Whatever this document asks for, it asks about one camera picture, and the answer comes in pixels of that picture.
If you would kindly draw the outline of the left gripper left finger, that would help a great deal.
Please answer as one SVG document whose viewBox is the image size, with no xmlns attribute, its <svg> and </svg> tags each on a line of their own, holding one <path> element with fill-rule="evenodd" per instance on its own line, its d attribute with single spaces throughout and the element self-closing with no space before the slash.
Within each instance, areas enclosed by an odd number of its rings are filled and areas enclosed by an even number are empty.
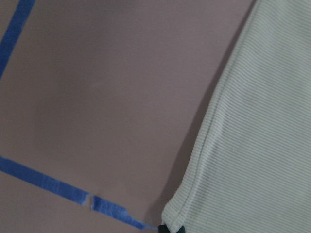
<svg viewBox="0 0 311 233">
<path fill-rule="evenodd" d="M 159 225 L 158 226 L 158 233 L 171 233 L 167 225 Z"/>
</svg>

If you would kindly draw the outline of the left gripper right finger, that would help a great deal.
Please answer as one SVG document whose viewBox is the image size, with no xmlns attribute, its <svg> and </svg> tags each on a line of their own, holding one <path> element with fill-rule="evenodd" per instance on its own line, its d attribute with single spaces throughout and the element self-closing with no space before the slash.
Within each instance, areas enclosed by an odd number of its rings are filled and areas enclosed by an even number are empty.
<svg viewBox="0 0 311 233">
<path fill-rule="evenodd" d="M 185 227 L 182 226 L 176 233 L 186 233 Z"/>
</svg>

